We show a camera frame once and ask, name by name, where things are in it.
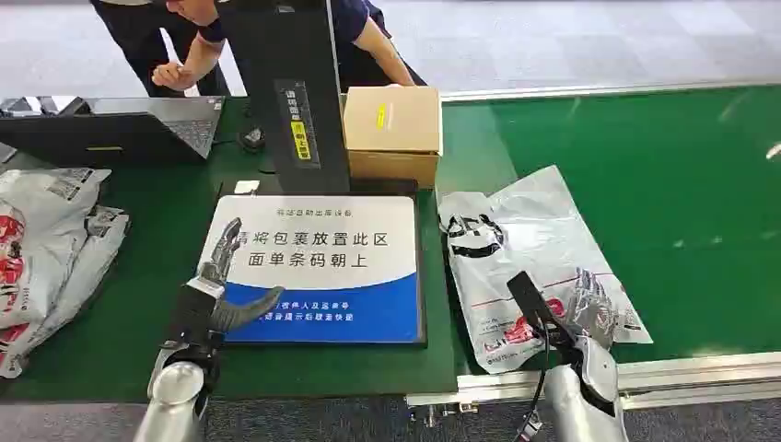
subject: person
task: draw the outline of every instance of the person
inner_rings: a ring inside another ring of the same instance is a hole
[[[183,60],[198,27],[150,0],[90,0],[111,37],[122,49],[127,63],[141,80],[150,97],[184,97],[183,89],[162,87],[152,81],[152,73],[169,60],[160,28],[166,30],[176,54]],[[230,95],[217,64],[197,82],[201,95]]]
[[[158,66],[152,81],[184,90],[209,72],[225,45],[214,0],[166,0],[170,12],[199,27],[184,66]],[[425,81],[402,59],[385,29],[385,18],[368,0],[332,0],[333,33],[342,91],[351,86],[424,86]]]

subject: gray floor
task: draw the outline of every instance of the gray floor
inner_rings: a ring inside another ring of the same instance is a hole
[[[411,424],[401,398],[243,401],[213,404],[209,442],[511,442],[525,404],[481,407],[436,427]],[[0,406],[3,442],[124,442],[140,405]],[[632,442],[771,442],[781,435],[781,401],[731,402],[629,412]],[[543,427],[535,442],[554,442]]]
[[[781,79],[776,0],[375,3],[402,55],[447,91]],[[0,97],[143,93],[86,0],[0,0]]]

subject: white plastic bag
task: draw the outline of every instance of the white plastic bag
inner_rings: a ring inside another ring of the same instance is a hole
[[[129,216],[119,209],[96,207],[95,215],[87,220],[87,241],[49,316],[42,322],[0,331],[0,377],[18,377],[29,353],[73,320],[111,266],[129,222]]]
[[[110,170],[0,175],[0,329],[46,318],[87,239],[84,222]]]
[[[517,369],[542,347],[507,288],[521,271],[554,314],[599,341],[652,342],[556,167],[490,197],[449,194],[439,216],[472,348],[489,373]]]

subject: robotic thumb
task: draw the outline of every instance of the robotic thumb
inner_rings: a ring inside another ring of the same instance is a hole
[[[236,306],[220,300],[212,313],[209,328],[216,332],[227,333],[257,320],[274,308],[284,291],[285,289],[278,285],[270,288],[262,298],[244,306]]]

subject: robotic arm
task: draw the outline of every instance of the robotic arm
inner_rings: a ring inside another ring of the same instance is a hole
[[[560,321],[526,272],[507,282],[507,288],[535,334],[545,339],[546,347],[555,346],[562,356],[562,364],[541,378],[545,398],[553,408],[557,440],[628,442],[618,395],[618,367],[610,352],[583,328]],[[540,426],[527,418],[519,438],[531,440]]]
[[[134,442],[203,440],[201,422],[219,379],[217,357],[224,333],[258,319],[282,294],[282,287],[274,287],[241,307],[222,299],[240,230],[239,218],[228,223],[211,261],[203,263],[198,274],[180,288],[167,339],[146,389],[149,406]]]

